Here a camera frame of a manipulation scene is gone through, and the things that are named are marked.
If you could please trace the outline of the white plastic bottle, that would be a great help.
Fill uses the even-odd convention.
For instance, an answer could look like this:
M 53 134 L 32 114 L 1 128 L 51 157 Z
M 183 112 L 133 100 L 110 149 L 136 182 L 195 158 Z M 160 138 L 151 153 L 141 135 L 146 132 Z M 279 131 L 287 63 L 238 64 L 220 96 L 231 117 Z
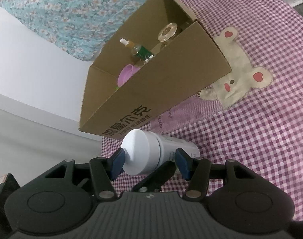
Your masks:
M 141 129 L 131 130 L 124 137 L 121 148 L 126 155 L 123 169 L 131 176 L 148 175 L 166 161 L 175 161 L 178 148 L 191 158 L 201 156 L 199 148 L 192 142 Z

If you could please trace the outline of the purple plastic bowl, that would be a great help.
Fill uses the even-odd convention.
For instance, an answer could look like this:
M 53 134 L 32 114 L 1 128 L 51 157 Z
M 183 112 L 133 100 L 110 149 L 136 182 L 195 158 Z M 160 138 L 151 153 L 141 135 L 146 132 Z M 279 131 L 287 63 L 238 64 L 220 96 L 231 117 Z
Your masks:
M 141 68 L 132 64 L 126 65 L 119 74 L 117 80 L 117 86 L 121 87 L 126 83 L 133 75 L 135 75 Z

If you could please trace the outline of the green dropper bottle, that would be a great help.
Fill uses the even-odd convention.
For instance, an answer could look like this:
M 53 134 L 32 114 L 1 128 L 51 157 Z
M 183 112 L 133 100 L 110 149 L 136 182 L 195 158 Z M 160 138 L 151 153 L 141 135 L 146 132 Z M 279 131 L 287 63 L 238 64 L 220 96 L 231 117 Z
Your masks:
M 132 52 L 132 55 L 138 57 L 141 61 L 147 62 L 154 57 L 154 54 L 141 44 L 134 43 L 131 40 L 126 40 L 124 38 L 120 39 L 120 43 L 123 44 L 126 48 L 129 48 Z

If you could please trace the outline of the purple checkered tablecloth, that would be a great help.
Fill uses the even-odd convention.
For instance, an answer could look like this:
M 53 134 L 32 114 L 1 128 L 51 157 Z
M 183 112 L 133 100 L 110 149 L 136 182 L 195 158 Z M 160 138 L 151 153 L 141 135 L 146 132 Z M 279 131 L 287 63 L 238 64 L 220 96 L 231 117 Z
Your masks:
M 287 192 L 303 220 L 303 17 L 283 0 L 181 1 L 213 36 L 236 28 L 252 65 L 273 80 L 227 108 L 191 97 L 143 129 L 192 141 L 214 163 L 241 162 Z

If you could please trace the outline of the brown cardboard box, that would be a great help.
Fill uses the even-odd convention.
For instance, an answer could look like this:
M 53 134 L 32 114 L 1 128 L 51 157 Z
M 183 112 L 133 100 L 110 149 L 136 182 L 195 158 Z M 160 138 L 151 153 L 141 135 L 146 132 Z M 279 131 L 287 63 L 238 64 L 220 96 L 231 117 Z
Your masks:
M 165 45 L 157 38 L 169 23 L 182 32 Z M 138 63 L 121 38 L 143 45 L 154 57 L 115 91 L 122 69 Z M 230 71 L 222 51 L 183 3 L 146 0 L 89 67 L 79 130 L 122 138 Z

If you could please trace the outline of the floral blue curtain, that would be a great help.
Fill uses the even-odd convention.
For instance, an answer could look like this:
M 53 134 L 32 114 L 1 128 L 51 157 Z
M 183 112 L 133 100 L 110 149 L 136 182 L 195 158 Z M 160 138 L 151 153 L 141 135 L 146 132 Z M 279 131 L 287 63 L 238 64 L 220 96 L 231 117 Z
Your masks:
M 69 55 L 90 61 L 146 0 L 0 0 L 0 7 Z

